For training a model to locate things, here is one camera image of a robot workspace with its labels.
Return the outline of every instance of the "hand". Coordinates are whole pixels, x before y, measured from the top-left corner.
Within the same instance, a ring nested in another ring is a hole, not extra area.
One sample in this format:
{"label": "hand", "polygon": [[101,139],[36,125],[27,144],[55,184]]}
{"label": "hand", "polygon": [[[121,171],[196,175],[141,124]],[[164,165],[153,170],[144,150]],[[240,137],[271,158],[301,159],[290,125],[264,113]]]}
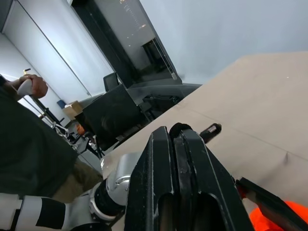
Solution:
{"label": "hand", "polygon": [[23,83],[27,79],[32,80],[32,92],[33,92],[32,95],[33,96],[40,99],[40,98],[43,98],[47,94],[47,91],[48,91],[47,84],[41,77],[38,77],[37,75],[26,74],[20,77],[19,81],[20,83]]}

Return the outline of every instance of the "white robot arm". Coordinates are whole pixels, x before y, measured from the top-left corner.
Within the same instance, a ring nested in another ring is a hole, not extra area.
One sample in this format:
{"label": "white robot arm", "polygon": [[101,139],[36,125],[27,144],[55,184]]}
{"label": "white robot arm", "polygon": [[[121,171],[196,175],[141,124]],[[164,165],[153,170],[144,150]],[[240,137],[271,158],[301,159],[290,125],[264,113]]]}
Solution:
{"label": "white robot arm", "polygon": [[124,155],[107,179],[70,204],[0,193],[0,230],[111,230],[111,224],[125,210],[130,175],[140,155]]}

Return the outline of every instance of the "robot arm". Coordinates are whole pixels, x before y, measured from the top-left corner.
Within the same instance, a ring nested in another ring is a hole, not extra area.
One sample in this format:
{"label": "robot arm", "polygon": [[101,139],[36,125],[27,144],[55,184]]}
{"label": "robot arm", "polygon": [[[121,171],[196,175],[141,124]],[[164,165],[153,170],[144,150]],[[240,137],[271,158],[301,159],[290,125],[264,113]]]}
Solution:
{"label": "robot arm", "polygon": [[308,224],[279,197],[242,178],[234,180],[206,147],[221,131],[200,135],[176,124],[152,133],[142,154],[126,154],[102,183],[70,204],[0,193],[0,230],[111,231],[124,214],[125,231],[252,231],[242,199],[286,231]]}
{"label": "robot arm", "polygon": [[140,153],[124,155],[107,179],[70,204],[0,193],[0,230],[111,230],[124,214],[130,175]]}
{"label": "robot arm", "polygon": [[65,230],[68,217],[69,205],[50,198],[0,193],[2,230]]}

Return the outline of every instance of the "wooden table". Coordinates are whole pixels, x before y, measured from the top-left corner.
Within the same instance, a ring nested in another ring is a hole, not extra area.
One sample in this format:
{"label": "wooden table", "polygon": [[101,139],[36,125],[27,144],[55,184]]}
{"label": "wooden table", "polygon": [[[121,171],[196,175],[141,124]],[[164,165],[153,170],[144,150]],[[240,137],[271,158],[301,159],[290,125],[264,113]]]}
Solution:
{"label": "wooden table", "polygon": [[121,155],[142,151],[160,126],[181,122],[201,132],[216,122],[222,132],[208,147],[234,177],[308,206],[307,105],[308,52],[242,57],[109,153],[103,175]]}

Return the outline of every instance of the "person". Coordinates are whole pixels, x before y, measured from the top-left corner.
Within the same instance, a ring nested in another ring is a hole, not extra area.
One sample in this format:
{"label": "person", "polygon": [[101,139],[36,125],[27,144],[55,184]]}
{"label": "person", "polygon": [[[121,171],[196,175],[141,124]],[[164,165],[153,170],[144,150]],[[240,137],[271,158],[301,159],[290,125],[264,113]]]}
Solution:
{"label": "person", "polygon": [[14,82],[0,75],[0,193],[51,197],[70,203],[101,182],[99,172],[78,160],[78,153],[17,100],[17,89],[32,80],[33,97],[47,94],[36,75]]}

